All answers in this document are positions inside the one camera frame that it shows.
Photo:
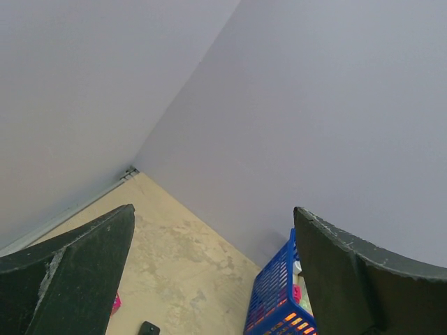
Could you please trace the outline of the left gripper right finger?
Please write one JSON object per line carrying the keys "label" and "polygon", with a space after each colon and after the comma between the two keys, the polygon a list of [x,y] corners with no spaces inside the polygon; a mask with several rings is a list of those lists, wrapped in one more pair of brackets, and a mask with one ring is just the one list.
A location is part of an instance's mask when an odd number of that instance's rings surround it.
{"label": "left gripper right finger", "polygon": [[445,334],[446,268],[419,262],[293,210],[320,334]]}

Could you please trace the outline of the black remote control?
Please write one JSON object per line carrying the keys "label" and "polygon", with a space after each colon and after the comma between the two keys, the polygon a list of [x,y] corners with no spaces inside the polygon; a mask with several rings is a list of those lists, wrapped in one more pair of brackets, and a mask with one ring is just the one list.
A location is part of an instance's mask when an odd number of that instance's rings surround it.
{"label": "black remote control", "polygon": [[148,321],[144,321],[139,329],[138,335],[159,335],[160,328]]}

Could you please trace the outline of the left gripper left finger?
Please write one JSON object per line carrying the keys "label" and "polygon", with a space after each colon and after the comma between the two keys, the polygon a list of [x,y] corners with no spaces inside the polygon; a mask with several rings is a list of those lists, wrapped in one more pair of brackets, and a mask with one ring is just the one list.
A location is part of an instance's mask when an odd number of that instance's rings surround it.
{"label": "left gripper left finger", "polygon": [[104,334],[135,229],[132,204],[1,257],[2,334]]}

